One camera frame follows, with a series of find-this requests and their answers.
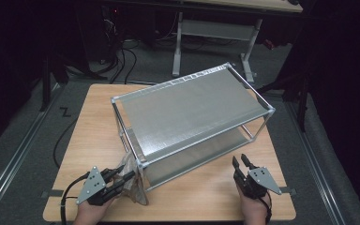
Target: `desk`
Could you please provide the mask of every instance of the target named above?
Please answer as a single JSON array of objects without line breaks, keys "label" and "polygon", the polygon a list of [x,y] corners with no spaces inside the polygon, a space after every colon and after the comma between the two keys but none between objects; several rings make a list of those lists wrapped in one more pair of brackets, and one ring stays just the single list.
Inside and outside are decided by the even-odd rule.
[{"label": "desk", "polygon": [[[116,119],[110,97],[141,89],[142,85],[94,84],[83,104],[62,165],[52,189],[65,190],[76,178],[93,166],[116,167],[125,154],[118,136]],[[257,166],[266,166],[280,187],[286,187],[276,152],[266,128],[256,142],[213,160],[150,192],[150,204],[142,206],[129,198],[113,202],[104,221],[236,221],[242,220],[239,196],[233,181],[233,156],[244,153]],[[78,196],[83,183],[74,186],[68,196]],[[273,220],[295,218],[291,196],[272,194]],[[50,197],[44,219],[60,221],[61,197]],[[75,200],[67,200],[67,219],[77,213]]]},{"label": "desk", "polygon": [[[201,0],[186,0],[184,2],[201,3]],[[274,1],[245,1],[245,0],[208,0],[203,1],[205,4],[226,6],[226,7],[239,7],[239,8],[254,8],[263,10],[278,10],[286,12],[301,12],[302,8],[294,6],[287,1],[274,0]],[[244,69],[247,81],[254,84],[253,72],[250,69],[249,57],[259,34],[262,19],[259,18],[254,26],[245,26],[240,24],[227,24],[220,22],[203,22],[193,20],[183,20],[183,13],[179,13],[177,24],[177,39],[176,49],[174,51],[172,75],[174,77],[180,76],[181,64],[181,39],[182,35],[192,35],[210,38],[227,38],[248,41],[248,46],[245,53],[241,54],[242,66]]]}]

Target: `black cable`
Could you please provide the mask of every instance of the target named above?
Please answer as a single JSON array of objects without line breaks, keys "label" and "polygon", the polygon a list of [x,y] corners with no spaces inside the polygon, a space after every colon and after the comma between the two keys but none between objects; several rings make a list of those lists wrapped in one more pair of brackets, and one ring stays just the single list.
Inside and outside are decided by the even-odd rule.
[{"label": "black cable", "polygon": [[122,72],[122,70],[124,70],[124,67],[125,67],[125,53],[124,53],[124,49],[121,49],[121,53],[122,53],[122,58],[123,58],[124,62],[121,62],[121,63],[122,63],[121,68],[119,69],[119,71],[116,72],[116,74],[113,74],[113,76],[111,77],[110,84],[114,83],[115,80],[118,78],[119,74]]},{"label": "black cable", "polygon": [[270,199],[270,205],[268,205],[267,202],[265,202],[265,200],[263,200],[262,198],[258,198],[260,200],[260,202],[262,202],[262,204],[267,209],[267,216],[265,217],[265,224],[268,224],[268,222],[271,219],[271,216],[273,215],[271,212],[271,207],[272,207],[271,195],[268,191],[267,191],[267,195],[268,195],[268,198]]},{"label": "black cable", "polygon": [[131,67],[131,69],[129,70],[129,72],[127,73],[127,75],[125,76],[125,84],[127,84],[127,83],[128,83],[128,76],[130,75],[130,72],[134,69],[134,66],[136,66],[137,56],[136,56],[136,54],[135,54],[133,51],[131,51],[131,50],[129,50],[129,49],[124,49],[124,50],[132,53],[132,54],[133,54],[133,57],[134,57],[133,66]]},{"label": "black cable", "polygon": [[60,216],[61,216],[61,224],[62,225],[67,225],[67,218],[66,218],[66,199],[67,199],[67,194],[69,192],[69,190],[76,185],[78,182],[87,179],[87,177],[89,176],[90,172],[87,172],[85,175],[80,176],[78,179],[74,180],[71,184],[69,184],[69,186],[67,187],[66,191],[63,194],[63,197],[61,199],[61,204],[60,204]]},{"label": "black cable", "polygon": [[60,168],[60,164],[58,163],[57,161],[57,158],[56,158],[56,151],[57,151],[57,146],[58,144],[60,143],[60,141],[63,139],[64,135],[67,133],[67,131],[69,130],[69,128],[72,127],[72,125],[75,124],[75,122],[77,122],[78,120],[78,117],[72,121],[68,126],[67,128],[63,131],[63,133],[60,135],[60,138],[57,140],[55,146],[54,146],[54,149],[53,149],[53,160],[54,160],[54,164],[56,165],[57,168]]}]

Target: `metal frame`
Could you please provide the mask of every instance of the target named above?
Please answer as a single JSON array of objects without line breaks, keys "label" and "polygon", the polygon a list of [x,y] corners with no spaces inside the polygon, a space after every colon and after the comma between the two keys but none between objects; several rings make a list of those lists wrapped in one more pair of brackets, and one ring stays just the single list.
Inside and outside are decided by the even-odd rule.
[{"label": "metal frame", "polygon": [[[252,117],[248,118],[248,119],[242,119],[242,124],[237,124],[237,125],[229,125],[229,127],[220,127],[221,131],[219,133],[214,132],[213,134],[206,134],[206,137],[201,138],[200,140],[194,142],[194,140],[192,140],[192,144],[191,145],[187,145],[184,146],[181,149],[176,148],[176,150],[174,152],[171,152],[170,156],[166,156],[164,155],[163,157],[159,157],[159,158],[155,158],[154,160],[148,160],[146,158],[146,156],[143,153],[142,148],[139,145],[139,141],[136,139],[135,134],[133,133],[133,129],[132,127],[130,127],[130,124],[127,124],[124,121],[124,117],[126,115],[127,112],[125,112],[125,110],[120,110],[119,104],[122,104],[123,102],[121,100],[123,100],[124,98],[128,98],[128,97],[132,97],[132,98],[136,98],[137,95],[142,95],[145,93],[152,93],[154,91],[159,91],[159,88],[162,88],[162,86],[165,85],[172,85],[172,83],[176,83],[177,80],[180,81],[182,80],[183,82],[189,82],[189,80],[194,79],[195,77],[198,78],[198,74],[200,74],[200,76],[204,76],[204,73],[209,74],[209,73],[213,73],[215,71],[218,70],[223,70],[223,69],[227,69],[228,71],[230,71],[230,73],[234,76],[234,78],[236,78],[237,81],[239,81],[243,87],[245,89],[250,89],[253,91],[253,93],[256,95],[256,99],[257,99],[257,105],[260,104],[261,107],[261,111],[262,112],[258,112],[257,114],[253,114],[251,115]],[[245,145],[247,143],[251,143],[254,142],[257,138],[257,136],[260,134],[260,132],[262,131],[262,129],[264,128],[264,126],[266,125],[268,119],[272,116],[272,114],[274,113],[275,109],[267,102],[265,101],[262,96],[259,95],[259,93],[256,92],[256,90],[253,89],[253,87],[241,76],[239,75],[231,66],[231,64],[227,63],[218,67],[213,67],[204,71],[201,71],[199,73],[195,73],[195,74],[191,74],[188,75],[186,77],[182,77],[170,82],[165,82],[162,84],[158,84],[156,86],[152,86],[152,87],[147,87],[145,89],[142,89],[140,91],[136,91],[136,92],[132,92],[129,94],[125,94],[123,96],[119,96],[119,97],[112,97],[112,106],[114,109],[114,113],[116,115],[116,120],[117,120],[117,125],[118,125],[118,132],[119,132],[119,136],[122,140],[122,143],[126,149],[126,151],[131,151],[132,154],[134,155],[134,157],[136,158],[136,161],[138,163],[138,167],[139,169],[144,170],[144,175],[148,175],[148,171],[149,169],[151,169],[152,167],[154,167],[156,164],[159,163],[167,163],[164,162],[165,159],[177,155],[179,156],[185,156],[182,155],[183,154],[187,154],[187,151],[193,151],[192,148],[199,148],[200,146],[202,146],[204,144],[204,148],[206,148],[205,146],[207,144],[210,144],[209,142],[214,142],[215,139],[220,139],[222,137],[226,137],[226,135],[230,135],[232,136],[233,134],[235,134],[235,136],[237,135],[237,133],[239,133],[239,131],[245,131],[248,138],[245,135],[242,135],[242,141],[240,141],[239,139],[236,140],[236,138],[234,138],[233,140],[231,140],[231,143],[228,143],[228,145],[225,145],[226,143],[223,144],[223,146],[225,145],[224,149],[217,149],[215,150],[216,152],[212,155],[212,157],[210,158],[210,156],[208,158],[205,158],[204,156],[202,156],[199,160],[197,160],[196,162],[191,162],[190,164],[192,164],[192,166],[186,167],[184,170],[181,170],[180,173],[171,173],[171,176],[169,178],[164,178],[164,179],[156,179],[154,182],[152,182],[153,184],[150,184],[149,179],[146,178],[144,179],[145,182],[145,187],[144,189],[149,191],[155,187],[158,187],[160,185],[162,185],[163,183],[166,183],[172,179],[174,179],[175,177],[182,175],[184,173],[187,173],[188,171],[191,171],[201,165],[203,165],[204,163],[213,160],[215,158],[218,158],[228,152],[231,152],[232,150],[235,150],[238,147],[241,147],[242,145]],[[260,127],[253,132],[251,132],[248,128],[247,128],[247,124],[251,121],[254,121],[258,118],[263,118],[262,124],[260,125]]]}]

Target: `human hand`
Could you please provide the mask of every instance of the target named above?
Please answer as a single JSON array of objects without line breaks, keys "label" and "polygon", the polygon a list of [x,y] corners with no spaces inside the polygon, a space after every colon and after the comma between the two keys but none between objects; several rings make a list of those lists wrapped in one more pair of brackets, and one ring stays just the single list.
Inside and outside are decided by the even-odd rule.
[{"label": "human hand", "polygon": [[78,205],[78,214],[75,217],[73,225],[96,225],[104,218],[113,200],[114,198],[108,200],[101,206],[91,205],[88,201],[82,202]]},{"label": "human hand", "polygon": [[[239,186],[238,189],[239,197],[241,199],[241,210],[244,215],[245,224],[247,225],[265,225],[265,218],[267,217],[267,208],[260,202],[260,200],[250,199],[242,193]],[[262,200],[271,205],[271,199],[267,194],[262,197]]]}]

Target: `aluminum frame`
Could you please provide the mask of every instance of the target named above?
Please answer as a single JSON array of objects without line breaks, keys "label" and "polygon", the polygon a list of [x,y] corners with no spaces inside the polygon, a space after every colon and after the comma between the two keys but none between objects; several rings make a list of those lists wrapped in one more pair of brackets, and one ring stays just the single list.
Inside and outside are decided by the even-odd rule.
[{"label": "aluminum frame", "polygon": [[[229,86],[225,87],[224,89],[226,90],[224,91],[220,90],[223,88],[218,87],[217,80],[212,79],[218,79],[218,81],[221,82],[225,81],[224,83],[229,82],[227,84]],[[208,109],[208,112],[205,113],[210,114],[212,113],[212,109],[217,109],[217,107],[212,104],[217,104],[219,101],[218,98],[222,96],[224,96],[224,98],[231,98],[232,94],[239,94],[239,92],[233,93],[234,89],[238,91],[242,89],[243,91],[241,93],[244,97],[237,95],[236,97],[240,97],[240,99],[230,104],[235,108],[234,111],[241,113],[245,111],[248,115],[242,115],[238,120],[229,116],[229,118],[227,118],[229,120],[225,121],[225,123],[212,123],[213,125],[211,125],[209,119],[221,117],[220,112],[217,112],[216,115],[213,113],[212,118],[206,119],[208,124],[202,122],[199,126],[191,126],[190,134],[185,135],[184,132],[181,132],[181,126],[186,122],[178,123],[177,126],[174,126],[176,128],[171,128],[173,124],[168,123],[163,123],[160,127],[156,128],[153,126],[155,126],[156,123],[159,124],[159,122],[148,119],[148,116],[156,116],[158,114],[157,117],[163,118],[163,120],[165,117],[168,117],[168,121],[176,122],[175,116],[179,113],[199,115],[193,112],[193,110],[199,110],[201,108],[198,99],[194,102],[198,107],[195,107],[195,109],[193,107],[187,107],[181,112],[160,114],[161,112],[156,112],[158,110],[154,107],[147,107],[148,110],[143,111],[143,115],[147,118],[143,118],[139,115],[140,112],[135,110],[138,109],[139,104],[143,105],[147,101],[153,105],[156,103],[155,106],[157,106],[157,101],[163,100],[164,98],[175,99],[175,101],[163,100],[166,102],[166,104],[162,103],[164,109],[171,107],[176,109],[179,105],[182,106],[181,104],[185,102],[185,98],[188,99],[195,94],[189,90],[194,90],[195,87],[201,85],[201,83],[207,83],[207,85],[216,87],[213,88],[213,91],[209,90],[210,86],[204,89],[204,91],[209,90],[208,94],[212,95],[212,98],[210,97],[211,95],[206,95],[202,98],[203,100],[208,99],[207,103],[201,103],[202,105],[205,104],[202,107],[204,110],[205,108]],[[245,91],[245,89],[250,89],[256,98]],[[215,97],[216,92],[222,96]],[[130,106],[132,104],[137,105],[137,107],[131,108]],[[119,136],[122,143],[126,151],[133,153],[139,169],[143,171],[144,189],[146,191],[152,190],[247,143],[254,142],[266,125],[268,119],[275,112],[275,108],[265,101],[263,97],[235,71],[230,63],[212,67],[198,73],[150,86],[122,96],[112,97],[112,106],[116,115]],[[249,106],[253,106],[252,112],[249,112]],[[258,130],[255,130],[255,132],[250,131],[248,129],[248,123],[261,117],[263,118],[263,122]],[[192,118],[195,119],[195,121],[192,121],[191,118],[189,120],[192,124],[199,122],[199,120],[195,118]],[[192,133],[194,128],[198,129],[198,132]]]}]

